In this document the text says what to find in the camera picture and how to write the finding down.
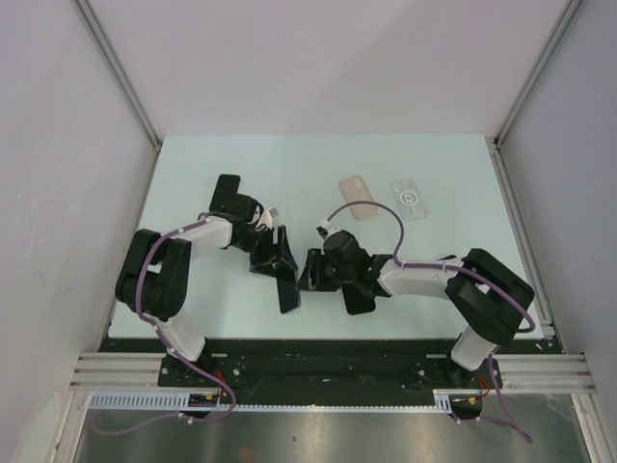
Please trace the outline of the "teal phone black screen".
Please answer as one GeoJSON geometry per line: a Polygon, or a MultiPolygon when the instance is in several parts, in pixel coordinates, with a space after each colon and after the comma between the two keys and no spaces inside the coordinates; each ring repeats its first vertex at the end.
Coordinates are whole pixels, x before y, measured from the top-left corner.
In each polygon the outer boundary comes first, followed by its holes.
{"type": "Polygon", "coordinates": [[[300,291],[297,287],[297,271],[286,267],[276,268],[277,291],[281,313],[289,313],[301,305],[300,291]]]}

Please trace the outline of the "beige pink phone case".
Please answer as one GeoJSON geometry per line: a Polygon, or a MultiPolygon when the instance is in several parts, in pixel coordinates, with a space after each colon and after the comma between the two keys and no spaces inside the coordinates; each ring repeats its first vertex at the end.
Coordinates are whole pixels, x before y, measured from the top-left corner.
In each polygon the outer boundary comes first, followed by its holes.
{"type": "Polygon", "coordinates": [[[378,214],[378,207],[361,176],[347,177],[338,182],[341,193],[350,206],[352,215],[358,219],[366,219],[378,214]]]}

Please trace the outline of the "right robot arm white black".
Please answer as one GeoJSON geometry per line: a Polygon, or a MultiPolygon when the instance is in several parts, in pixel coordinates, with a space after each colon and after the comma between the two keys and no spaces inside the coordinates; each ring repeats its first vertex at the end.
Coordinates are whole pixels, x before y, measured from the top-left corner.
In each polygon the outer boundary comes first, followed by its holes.
{"type": "Polygon", "coordinates": [[[456,387],[475,380],[499,347],[535,329],[528,314],[535,297],[532,287],[479,248],[461,259],[403,261],[395,255],[370,255],[353,234],[335,231],[320,248],[308,251],[298,288],[341,291],[351,315],[373,312],[378,297],[449,300],[468,324],[444,363],[445,377],[456,387]]]}

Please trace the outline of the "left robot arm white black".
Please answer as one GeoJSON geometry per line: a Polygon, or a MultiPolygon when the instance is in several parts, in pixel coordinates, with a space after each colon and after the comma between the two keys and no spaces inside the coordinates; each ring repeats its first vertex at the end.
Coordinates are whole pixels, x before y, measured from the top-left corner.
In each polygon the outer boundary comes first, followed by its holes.
{"type": "Polygon", "coordinates": [[[168,353],[181,360],[178,371],[190,384],[202,385],[213,373],[212,361],[202,355],[205,337],[182,310],[193,260],[213,250],[236,248],[249,255],[252,273],[276,280],[282,313],[300,307],[298,265],[286,227],[275,223],[277,215],[273,207],[264,208],[250,196],[232,193],[212,202],[192,224],[167,233],[135,232],[115,297],[148,323],[168,353]]]}

